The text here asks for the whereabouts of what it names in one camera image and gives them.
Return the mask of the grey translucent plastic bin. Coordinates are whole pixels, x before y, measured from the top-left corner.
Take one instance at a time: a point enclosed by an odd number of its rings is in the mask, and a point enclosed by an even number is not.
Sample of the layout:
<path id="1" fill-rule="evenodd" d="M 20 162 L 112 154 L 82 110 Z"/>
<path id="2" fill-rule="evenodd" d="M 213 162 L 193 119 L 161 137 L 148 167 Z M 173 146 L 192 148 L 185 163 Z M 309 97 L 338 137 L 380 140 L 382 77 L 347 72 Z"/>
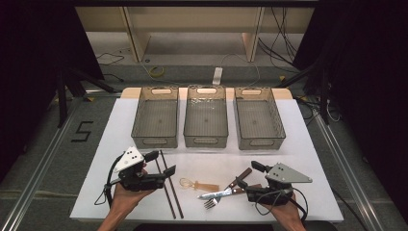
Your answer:
<path id="1" fill-rule="evenodd" d="M 176 87 L 141 89 L 131 133 L 138 149 L 178 146 L 178 96 Z"/>
<path id="2" fill-rule="evenodd" d="M 286 138 L 271 88 L 235 88 L 239 150 L 277 150 Z"/>
<path id="3" fill-rule="evenodd" d="M 183 135 L 186 147 L 226 147 L 229 131 L 224 87 L 188 87 Z"/>

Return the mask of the person's left hand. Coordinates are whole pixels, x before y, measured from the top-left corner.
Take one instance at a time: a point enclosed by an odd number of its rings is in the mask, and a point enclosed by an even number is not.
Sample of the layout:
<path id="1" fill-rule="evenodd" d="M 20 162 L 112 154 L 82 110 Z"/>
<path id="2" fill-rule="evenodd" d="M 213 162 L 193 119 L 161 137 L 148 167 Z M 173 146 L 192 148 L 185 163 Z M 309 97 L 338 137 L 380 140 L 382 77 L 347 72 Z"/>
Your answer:
<path id="1" fill-rule="evenodd" d="M 153 190 L 140 192 L 127 191 L 120 184 L 117 184 L 115 186 L 111 211 L 119 215 L 128 215 L 145 197 L 152 193 Z"/>

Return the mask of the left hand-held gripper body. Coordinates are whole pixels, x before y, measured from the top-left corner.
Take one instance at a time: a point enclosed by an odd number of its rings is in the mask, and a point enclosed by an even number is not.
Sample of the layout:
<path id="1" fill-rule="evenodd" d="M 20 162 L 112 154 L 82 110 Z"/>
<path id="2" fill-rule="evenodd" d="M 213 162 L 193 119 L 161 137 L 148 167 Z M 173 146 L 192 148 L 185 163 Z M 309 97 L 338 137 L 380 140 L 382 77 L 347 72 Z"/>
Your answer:
<path id="1" fill-rule="evenodd" d="M 114 173 L 118 175 L 118 182 L 125 190 L 139 192 L 163 187 L 166 180 L 162 173 L 148 174 L 142 171 L 146 164 L 144 155 L 135 146 L 130 146 L 115 164 Z"/>

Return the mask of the light wooden shelf unit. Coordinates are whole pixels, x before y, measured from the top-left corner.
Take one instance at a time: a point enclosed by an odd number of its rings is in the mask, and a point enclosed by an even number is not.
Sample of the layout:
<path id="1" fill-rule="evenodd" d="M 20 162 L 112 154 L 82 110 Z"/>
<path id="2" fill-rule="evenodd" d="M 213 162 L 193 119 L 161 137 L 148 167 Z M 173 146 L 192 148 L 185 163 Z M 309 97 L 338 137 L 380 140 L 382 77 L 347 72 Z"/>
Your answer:
<path id="1" fill-rule="evenodd" d="M 290 34 L 306 32 L 314 10 L 289 7 L 78 7 L 87 32 L 125 32 L 137 62 L 152 33 L 240 33 L 252 62 L 262 33 L 276 33 L 278 22 Z"/>

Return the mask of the wooden-handled steel knife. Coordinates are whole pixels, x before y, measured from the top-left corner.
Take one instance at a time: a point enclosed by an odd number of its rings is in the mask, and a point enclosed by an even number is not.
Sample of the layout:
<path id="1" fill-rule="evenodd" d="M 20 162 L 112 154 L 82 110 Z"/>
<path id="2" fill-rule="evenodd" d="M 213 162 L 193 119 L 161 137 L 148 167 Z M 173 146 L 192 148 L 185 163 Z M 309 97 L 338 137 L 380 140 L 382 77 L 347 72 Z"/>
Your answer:
<path id="1" fill-rule="evenodd" d="M 204 193 L 198 196 L 198 199 L 202 200 L 209 200 L 209 199 L 215 199 L 218 197 L 225 197 L 225 196 L 230 196 L 233 194 L 238 194 L 238 193 L 244 193 L 244 189 L 242 188 L 229 188 L 227 187 L 224 191 L 219 191 L 219 192 L 209 192 L 209 193 Z"/>

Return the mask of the wooden-handled steel fork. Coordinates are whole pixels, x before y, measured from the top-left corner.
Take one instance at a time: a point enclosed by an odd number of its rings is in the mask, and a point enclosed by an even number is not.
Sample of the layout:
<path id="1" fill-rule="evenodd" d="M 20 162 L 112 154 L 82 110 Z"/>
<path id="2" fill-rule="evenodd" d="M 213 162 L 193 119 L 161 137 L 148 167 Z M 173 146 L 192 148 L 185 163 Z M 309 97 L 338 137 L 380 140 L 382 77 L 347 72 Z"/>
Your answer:
<path id="1" fill-rule="evenodd" d="M 250 173 L 252 172 L 252 169 L 251 168 L 247 168 L 244 172 L 242 172 L 237 178 L 241 178 L 242 180 L 246 177 L 246 176 L 248 176 Z M 229 187 L 229 188 L 236 188 L 236 186 L 237 186 L 237 181 L 236 181 L 236 179 L 235 180 L 233 180 L 227 187 Z M 213 207 L 215 207 L 215 206 L 217 206 L 217 204 L 219 203 L 219 201 L 222 199 L 222 197 L 218 197 L 218 198 L 215 198 L 215 199 L 209 199 L 209 200 L 207 200 L 205 203 L 204 203 L 204 208 L 205 209 L 207 209 L 207 210 L 209 210 L 209 209 L 211 209 L 211 208 L 213 208 Z"/>

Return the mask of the yellow tape roll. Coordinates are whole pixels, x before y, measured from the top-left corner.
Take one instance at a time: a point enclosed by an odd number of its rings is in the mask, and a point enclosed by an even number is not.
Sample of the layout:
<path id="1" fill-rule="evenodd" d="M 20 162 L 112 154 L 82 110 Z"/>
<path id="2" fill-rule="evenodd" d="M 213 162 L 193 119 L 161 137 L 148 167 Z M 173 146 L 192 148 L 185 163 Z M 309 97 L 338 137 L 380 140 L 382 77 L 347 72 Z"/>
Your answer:
<path id="1" fill-rule="evenodd" d="M 148 73 L 152 78 L 159 78 L 165 74 L 165 69 L 162 66 L 153 66 Z"/>

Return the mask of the clear spoon with beige handle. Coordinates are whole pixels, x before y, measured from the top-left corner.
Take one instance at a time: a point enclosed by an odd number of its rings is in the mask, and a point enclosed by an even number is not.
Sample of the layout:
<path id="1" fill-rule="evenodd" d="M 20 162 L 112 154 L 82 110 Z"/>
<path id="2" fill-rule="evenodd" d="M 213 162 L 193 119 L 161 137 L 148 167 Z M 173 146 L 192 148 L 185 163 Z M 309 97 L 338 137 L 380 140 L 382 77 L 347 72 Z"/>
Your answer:
<path id="1" fill-rule="evenodd" d="M 181 178 L 179 184 L 184 189 L 201 190 L 209 193 L 214 193 L 219 190 L 219 185 L 200 183 L 198 181 L 192 181 L 188 178 Z"/>

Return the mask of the aluminium floor rail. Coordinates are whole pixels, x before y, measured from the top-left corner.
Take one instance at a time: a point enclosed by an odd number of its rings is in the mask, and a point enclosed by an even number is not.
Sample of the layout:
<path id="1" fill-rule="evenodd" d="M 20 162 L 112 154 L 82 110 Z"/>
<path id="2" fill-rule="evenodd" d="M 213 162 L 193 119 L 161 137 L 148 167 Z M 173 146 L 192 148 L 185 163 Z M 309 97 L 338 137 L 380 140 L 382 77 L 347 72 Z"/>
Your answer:
<path id="1" fill-rule="evenodd" d="M 347 184 L 347 187 L 359 209 L 362 219 L 369 231 L 384 231 L 374 207 L 370 203 L 367 194 L 364 192 L 359 180 L 356 177 L 350 163 L 347 161 L 332 129 L 327 125 L 320 114 L 314 112 L 315 121 L 322 132 L 331 153 L 340 169 L 340 172 Z"/>
<path id="2" fill-rule="evenodd" d="M 21 221 L 23 220 L 26 212 L 36 193 L 44 176 L 51 166 L 51 163 L 58 153 L 58 149 L 63 142 L 64 136 L 70 127 L 72 119 L 76 116 L 78 107 L 83 102 L 82 98 L 73 98 L 65 122 L 59 126 L 53 133 L 52 140 L 47 144 L 46 150 L 41 154 L 41 159 L 36 165 L 36 168 L 32 171 L 27 184 L 21 191 L 0 191 L 0 198 L 3 196 L 6 198 L 15 198 L 15 203 L 8 213 L 4 223 L 0 226 L 1 231 L 16 231 Z"/>

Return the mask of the black metal stand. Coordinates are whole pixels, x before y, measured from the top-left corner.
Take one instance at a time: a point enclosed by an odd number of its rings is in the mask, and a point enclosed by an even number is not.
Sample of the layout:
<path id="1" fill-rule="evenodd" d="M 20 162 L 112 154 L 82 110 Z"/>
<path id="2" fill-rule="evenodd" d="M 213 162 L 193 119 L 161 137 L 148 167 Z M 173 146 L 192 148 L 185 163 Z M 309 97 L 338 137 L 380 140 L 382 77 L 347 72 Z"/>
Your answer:
<path id="1" fill-rule="evenodd" d="M 328 106 L 327 100 L 329 99 L 328 97 L 329 86 L 327 71 L 325 70 L 323 64 L 320 64 L 319 62 L 314 62 L 309 67 L 305 68 L 304 70 L 301 70 L 299 73 L 295 74 L 292 78 L 280 83 L 276 87 L 278 89 L 283 89 L 302 80 L 303 78 L 306 78 L 306 83 L 303 87 L 303 91 L 307 95 L 314 94 L 319 96 L 319 114 L 323 119 L 324 123 L 328 124 L 329 119 L 327 112 Z"/>
<path id="2" fill-rule="evenodd" d="M 68 115 L 65 89 L 68 89 L 74 97 L 83 97 L 86 94 L 86 90 L 81 84 L 82 80 L 85 80 L 86 82 L 89 82 L 108 93 L 115 92 L 113 87 L 102 83 L 100 80 L 92 77 L 83 70 L 74 67 L 63 67 L 57 75 L 57 93 L 60 110 L 58 124 L 59 128 L 63 127 Z"/>

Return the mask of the black curtain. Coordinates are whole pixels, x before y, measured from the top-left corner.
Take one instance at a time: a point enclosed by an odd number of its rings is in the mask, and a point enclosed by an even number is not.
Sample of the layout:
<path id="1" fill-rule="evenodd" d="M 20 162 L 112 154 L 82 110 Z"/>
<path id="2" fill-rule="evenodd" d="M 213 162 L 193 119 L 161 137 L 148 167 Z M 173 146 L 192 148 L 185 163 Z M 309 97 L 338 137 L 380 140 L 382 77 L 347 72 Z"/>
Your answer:
<path id="1" fill-rule="evenodd" d="M 294 65 L 331 38 L 330 95 L 408 223 L 408 0 L 318 0 Z"/>
<path id="2" fill-rule="evenodd" d="M 59 79 L 74 68 L 101 80 L 76 8 L 59 0 L 0 0 L 0 183 L 34 134 Z"/>

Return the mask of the person's right hand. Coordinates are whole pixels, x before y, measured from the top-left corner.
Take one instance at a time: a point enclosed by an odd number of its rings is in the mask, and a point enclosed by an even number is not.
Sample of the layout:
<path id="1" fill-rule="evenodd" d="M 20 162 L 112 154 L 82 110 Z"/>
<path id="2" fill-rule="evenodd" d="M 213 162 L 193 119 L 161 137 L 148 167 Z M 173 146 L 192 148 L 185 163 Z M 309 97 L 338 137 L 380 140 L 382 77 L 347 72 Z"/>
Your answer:
<path id="1" fill-rule="evenodd" d="M 272 213 L 272 215 L 280 223 L 281 226 L 282 224 L 289 225 L 294 223 L 302 223 L 298 208 L 292 202 L 288 202 L 287 204 L 280 206 L 263 204 L 263 207 L 265 207 Z"/>

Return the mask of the dark brown chopstick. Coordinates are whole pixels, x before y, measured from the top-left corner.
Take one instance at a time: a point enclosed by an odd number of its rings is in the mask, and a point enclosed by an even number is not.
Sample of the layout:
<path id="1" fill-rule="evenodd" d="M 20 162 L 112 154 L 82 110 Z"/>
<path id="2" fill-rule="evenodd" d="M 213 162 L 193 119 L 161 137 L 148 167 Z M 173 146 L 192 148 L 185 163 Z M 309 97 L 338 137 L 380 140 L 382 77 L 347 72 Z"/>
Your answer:
<path id="1" fill-rule="evenodd" d="M 160 150 L 160 155 L 161 155 L 161 158 L 162 158 L 162 161 L 163 161 L 163 164 L 164 164 L 165 168 L 166 168 L 166 169 L 169 168 L 169 167 L 167 166 L 166 158 L 165 158 L 165 155 L 164 155 L 164 153 L 163 153 L 162 150 Z M 183 219 L 185 216 L 184 216 L 184 213 L 183 213 L 183 210 L 182 210 L 182 207 L 181 207 L 181 204 L 180 204 L 180 201 L 179 201 L 177 192 L 176 192 L 176 190 L 175 190 L 175 187 L 174 187 L 174 184 L 173 184 L 173 181 L 172 181 L 172 178 L 171 178 L 172 176 L 169 176 L 169 177 L 168 177 L 169 185 L 170 185 L 171 190 L 172 190 L 172 193 L 173 193 L 174 201 L 175 201 L 175 203 L 176 203 L 177 210 L 178 210 L 178 212 L 179 212 L 179 216 L 180 216 L 181 219 Z"/>
<path id="2" fill-rule="evenodd" d="M 162 173 L 160 164 L 159 164 L 159 162 L 158 162 L 157 159 L 155 159 L 155 164 L 156 164 L 156 167 L 157 167 L 157 170 L 159 171 L 159 173 Z M 168 193 L 168 190 L 167 190 L 167 187 L 166 187 L 166 183 L 165 183 L 165 182 L 163 183 L 163 189 L 164 189 L 165 194 L 166 194 L 166 200 L 167 200 L 169 209 L 170 209 L 170 211 L 171 211 L 172 217 L 173 217 L 173 219 L 176 219 L 176 214 L 175 214 L 175 211 L 174 211 L 174 208 L 173 208 L 173 205 L 172 205 L 172 201 L 171 201 L 171 199 L 170 199 L 170 196 L 169 196 L 169 193 Z"/>

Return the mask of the white power strip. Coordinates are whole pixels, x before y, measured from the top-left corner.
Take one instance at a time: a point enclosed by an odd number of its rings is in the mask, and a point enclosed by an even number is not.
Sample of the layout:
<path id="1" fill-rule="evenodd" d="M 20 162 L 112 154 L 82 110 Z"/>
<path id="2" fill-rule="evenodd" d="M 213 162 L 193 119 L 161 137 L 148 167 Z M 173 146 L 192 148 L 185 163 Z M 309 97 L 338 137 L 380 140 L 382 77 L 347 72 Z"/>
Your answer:
<path id="1" fill-rule="evenodd" d="M 221 67 L 216 67 L 215 68 L 214 77 L 213 77 L 213 84 L 215 86 L 220 85 L 221 77 L 222 77 L 222 71 L 223 71 L 223 69 Z"/>

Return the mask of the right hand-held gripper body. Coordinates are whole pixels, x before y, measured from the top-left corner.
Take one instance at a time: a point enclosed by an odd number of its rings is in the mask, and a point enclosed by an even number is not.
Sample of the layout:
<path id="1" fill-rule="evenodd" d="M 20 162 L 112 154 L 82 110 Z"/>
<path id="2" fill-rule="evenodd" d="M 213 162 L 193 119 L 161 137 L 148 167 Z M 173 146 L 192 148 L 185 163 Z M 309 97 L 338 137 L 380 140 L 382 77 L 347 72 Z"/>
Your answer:
<path id="1" fill-rule="evenodd" d="M 285 205 L 293 196 L 293 183 L 312 183 L 313 179 L 305 174 L 277 163 L 265 176 L 268 185 L 265 188 L 248 186 L 245 189 L 249 202 L 271 206 Z"/>

